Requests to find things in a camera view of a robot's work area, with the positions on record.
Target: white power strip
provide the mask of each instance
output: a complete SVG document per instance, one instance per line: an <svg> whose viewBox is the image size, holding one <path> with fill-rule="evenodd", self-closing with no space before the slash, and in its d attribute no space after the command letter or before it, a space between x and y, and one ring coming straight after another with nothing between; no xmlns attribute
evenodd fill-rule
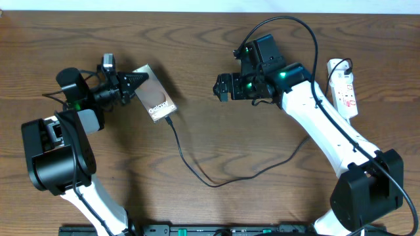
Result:
<svg viewBox="0 0 420 236"><path fill-rule="evenodd" d="M342 59L331 59L327 63L328 76L331 70ZM355 117L357 112L356 97L353 87L353 73L345 75L345 70L350 66L347 61L341 62L334 70L329 85L333 95L335 109L339 114L350 123L350 118Z"/></svg>

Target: wood grain surface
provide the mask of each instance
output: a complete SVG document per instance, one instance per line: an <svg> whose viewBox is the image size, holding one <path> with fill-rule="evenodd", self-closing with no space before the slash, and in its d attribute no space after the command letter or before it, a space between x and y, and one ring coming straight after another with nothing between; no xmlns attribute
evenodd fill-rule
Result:
<svg viewBox="0 0 420 236"><path fill-rule="evenodd" d="M289 157L305 137L283 111L250 101L220 103L217 75L240 70L232 50L260 21L277 14L156 12L4 12L0 18L0 235L56 235L89 224L75 207L28 178L20 125L61 105L41 93L59 89L68 67L95 69L105 52L117 68L150 64L179 106L172 116L188 162L214 182L249 176ZM404 159L404 187L420 209L420 16L294 14L314 30L317 81L326 62L350 57L359 115L352 125ZM289 63L312 67L314 46L300 25L277 21L271 33ZM89 135L97 174L110 195L140 223L277 224L312 222L329 209L337 178L310 141L288 164L254 180L205 187L182 163L166 122L153 124L138 100L106 114ZM379 220L407 233L407 205Z"/></svg>

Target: black plastic housing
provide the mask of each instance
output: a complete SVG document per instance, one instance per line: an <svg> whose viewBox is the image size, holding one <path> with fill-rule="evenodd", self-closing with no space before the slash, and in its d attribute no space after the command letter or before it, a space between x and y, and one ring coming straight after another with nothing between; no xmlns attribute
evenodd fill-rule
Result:
<svg viewBox="0 0 420 236"><path fill-rule="evenodd" d="M395 150L378 152L375 160L403 186L404 163ZM403 196L398 188L368 161L360 166L354 163L348 166L348 171L341 174L329 201L341 224L349 231L356 231L400 208Z"/></svg>
<svg viewBox="0 0 420 236"><path fill-rule="evenodd" d="M52 149L44 120L38 119L22 125L26 166L32 184L38 190L49 190L53 195L63 194L72 186L74 157L70 137L78 160L77 184L89 186L91 175L96 172L95 157L77 112L68 110L59 115L68 132L61 129L64 146L55 149Z"/></svg>
<svg viewBox="0 0 420 236"><path fill-rule="evenodd" d="M265 77L266 82L273 85L276 92L281 96L283 92L290 92L292 90L291 87L303 81L308 81L310 73L302 64L295 62L283 69L267 73Z"/></svg>
<svg viewBox="0 0 420 236"><path fill-rule="evenodd" d="M245 44L241 53L241 73L224 73L217 77L214 95L222 102L272 98L274 87L265 81L265 75L285 67L273 36L265 35Z"/></svg>
<svg viewBox="0 0 420 236"><path fill-rule="evenodd" d="M105 61L102 58L102 63L97 65L96 76L99 77L99 72L101 72L105 81L100 79L100 84L95 88L89 88L76 68L63 69L56 76L68 105L76 111L93 110L98 118L99 130L104 128L104 109L116 102L122 106L129 104L135 95L135 90L149 78L147 73L117 72L114 56L112 54L105 54L105 56L109 59L107 63L112 64L106 64L105 67Z"/></svg>

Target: green led light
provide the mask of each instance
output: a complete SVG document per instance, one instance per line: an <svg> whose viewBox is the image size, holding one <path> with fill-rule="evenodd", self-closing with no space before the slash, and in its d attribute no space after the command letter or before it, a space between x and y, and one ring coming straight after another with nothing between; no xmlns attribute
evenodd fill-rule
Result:
<svg viewBox="0 0 420 236"><path fill-rule="evenodd" d="M74 109L76 111L80 111L80 105L79 104L74 104Z"/></svg>

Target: green connector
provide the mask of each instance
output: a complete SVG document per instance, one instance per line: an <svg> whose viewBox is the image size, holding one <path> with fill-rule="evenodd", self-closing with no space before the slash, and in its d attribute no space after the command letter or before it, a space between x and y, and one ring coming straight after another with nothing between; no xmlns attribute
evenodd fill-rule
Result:
<svg viewBox="0 0 420 236"><path fill-rule="evenodd" d="M178 229L178 236L186 236L186 229Z"/></svg>

